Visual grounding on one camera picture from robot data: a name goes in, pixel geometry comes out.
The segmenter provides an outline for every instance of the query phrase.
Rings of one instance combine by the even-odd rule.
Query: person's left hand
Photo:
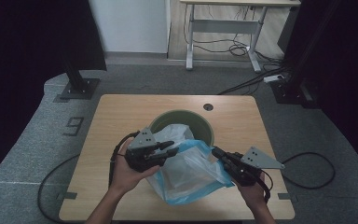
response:
[[[110,189],[120,192],[123,195],[134,189],[143,178],[153,175],[159,169],[157,165],[142,173],[132,170],[123,156],[126,154],[127,147],[131,141],[130,139],[127,140],[117,154],[112,185],[110,186]]]

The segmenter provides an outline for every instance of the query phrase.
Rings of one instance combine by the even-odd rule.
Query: white wall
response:
[[[89,0],[105,52],[167,53],[170,0]]]

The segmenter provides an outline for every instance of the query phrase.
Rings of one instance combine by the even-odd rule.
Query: table top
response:
[[[190,5],[256,6],[256,7],[298,7],[299,0],[180,0]]]
[[[211,104],[213,110],[203,108]],[[115,145],[128,133],[147,127],[158,115],[186,109],[206,118],[213,128],[214,145],[225,151],[245,153],[258,147],[275,158],[255,99],[251,96],[211,95],[104,95],[98,104],[86,141],[78,159],[65,199],[62,220],[86,220],[108,188],[109,160]],[[266,170],[274,187],[268,207],[276,219],[295,216],[279,170]],[[253,219],[236,187],[222,188],[187,205],[163,202],[146,180],[118,204],[114,220],[238,220]]]

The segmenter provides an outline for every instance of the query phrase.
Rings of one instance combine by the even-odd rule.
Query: desk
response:
[[[203,107],[211,104],[213,110]],[[214,132],[214,144],[230,152],[245,153],[255,146],[275,158],[263,121],[251,96],[209,95],[104,95],[98,104],[86,141],[78,159],[65,199],[62,220],[85,220],[108,188],[109,160],[115,145],[128,133],[148,126],[158,115],[173,109],[187,109],[205,117]],[[277,219],[291,219],[295,212],[281,172],[268,170],[274,181],[268,202]],[[187,205],[163,202],[146,180],[124,196],[114,220],[239,220],[253,219],[236,187],[219,189]]]
[[[268,7],[298,7],[299,0],[181,0],[181,3],[191,5],[189,40],[187,45],[186,69],[193,69],[193,33],[226,33],[226,34],[251,34],[254,35],[252,42],[247,47],[247,53],[255,72],[261,72],[260,65],[255,57],[255,46],[260,36],[261,28],[267,14]],[[252,6],[262,7],[258,21],[218,21],[218,20],[195,20],[195,5],[218,5],[218,6]]]

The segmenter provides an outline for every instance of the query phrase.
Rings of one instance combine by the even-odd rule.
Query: gray carpet floor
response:
[[[59,103],[68,79],[59,75],[45,84],[39,108],[17,144],[0,165],[0,223],[54,223],[37,207],[41,181],[61,162],[81,152],[93,114],[103,94],[217,94],[254,77],[251,67],[110,64],[108,71],[82,71],[101,80],[91,100]],[[243,94],[248,89],[230,94]],[[289,182],[296,217],[278,223],[358,223],[358,156],[346,138],[319,109],[279,105],[266,83],[253,94],[279,161],[301,152],[325,155],[336,168],[336,178],[322,189],[302,189]],[[72,126],[82,118],[81,128]],[[68,161],[47,180],[41,204],[55,219],[70,183],[76,159]],[[282,172],[306,186],[323,183],[332,174],[327,162],[304,156],[290,161]]]

